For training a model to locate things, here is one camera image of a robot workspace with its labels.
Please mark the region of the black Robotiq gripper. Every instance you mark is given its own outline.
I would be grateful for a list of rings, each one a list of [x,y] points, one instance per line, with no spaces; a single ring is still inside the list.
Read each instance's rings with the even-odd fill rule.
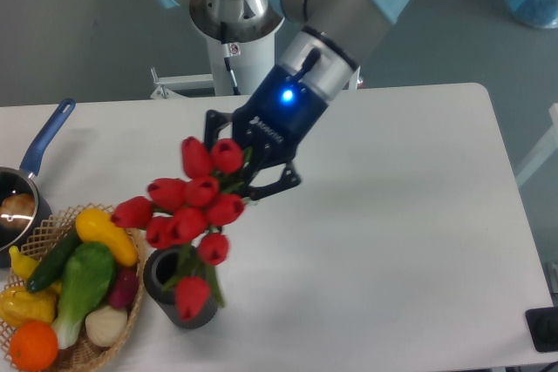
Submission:
[[[250,96],[234,112],[206,112],[203,144],[212,150],[220,132],[232,126],[232,139],[242,148],[252,149],[252,159],[263,168],[286,163],[275,182],[246,186],[242,197],[259,201],[295,188],[302,179],[292,160],[296,149],[328,104],[307,85],[298,83],[281,66],[274,66]]]

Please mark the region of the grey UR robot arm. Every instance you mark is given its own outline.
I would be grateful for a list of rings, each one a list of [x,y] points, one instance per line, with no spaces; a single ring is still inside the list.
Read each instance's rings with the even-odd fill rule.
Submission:
[[[336,95],[356,82],[410,0],[159,0],[187,6],[206,39],[214,90],[248,96],[210,111],[204,143],[230,127],[239,152],[216,168],[221,190],[259,200],[295,187],[296,149]]]

